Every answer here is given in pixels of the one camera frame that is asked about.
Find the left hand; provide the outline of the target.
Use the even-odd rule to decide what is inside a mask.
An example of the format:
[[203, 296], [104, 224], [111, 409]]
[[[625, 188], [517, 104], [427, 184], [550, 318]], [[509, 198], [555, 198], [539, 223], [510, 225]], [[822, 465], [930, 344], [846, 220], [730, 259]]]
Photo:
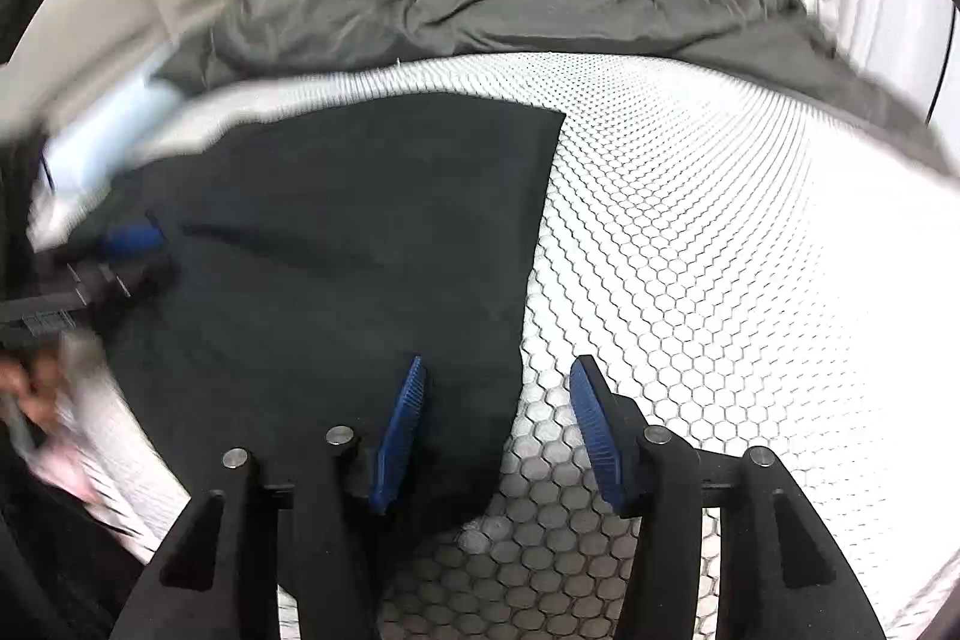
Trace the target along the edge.
[[37, 349], [28, 357], [3, 356], [0, 367], [2, 392], [10, 393], [20, 413], [41, 431], [59, 427], [60, 396], [67, 393], [60, 349]]

